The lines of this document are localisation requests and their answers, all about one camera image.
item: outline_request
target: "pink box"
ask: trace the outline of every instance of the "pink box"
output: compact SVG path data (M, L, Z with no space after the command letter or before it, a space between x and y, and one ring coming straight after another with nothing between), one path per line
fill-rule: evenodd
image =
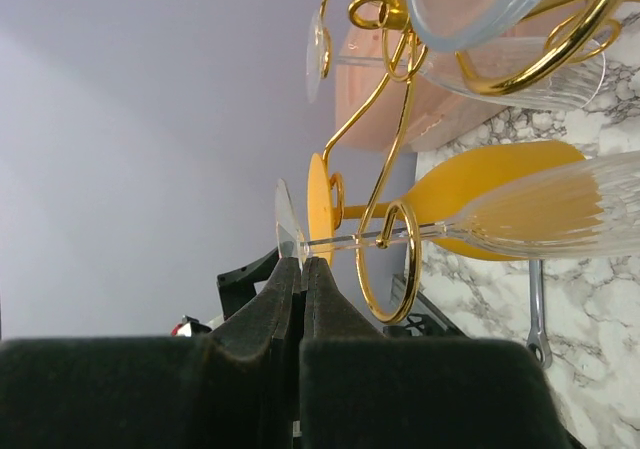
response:
M509 36L546 36L560 22L583 7L581 3L558 9L553 13L518 24ZM359 14L377 18L373 6L361 8ZM365 31L354 26L340 51L341 55L382 57L380 31ZM389 38L391 49L399 35ZM382 67L336 65L336 130L364 103L384 75ZM340 144L370 151L386 150L398 128L405 85L391 81L375 104L340 140ZM470 131L502 111L505 106L477 101L416 78L413 111L403 150L428 151L446 144Z

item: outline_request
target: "gray wall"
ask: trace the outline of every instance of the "gray wall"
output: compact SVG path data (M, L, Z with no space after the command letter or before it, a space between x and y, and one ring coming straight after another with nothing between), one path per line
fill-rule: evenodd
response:
M304 90L319 2L0 0L5 337L159 334L220 312L216 274L275 245L278 177L305 214L309 156L333 131L333 81L315 105ZM337 151L351 202L381 160ZM403 258L371 256L383 297ZM352 254L335 273L363 308Z

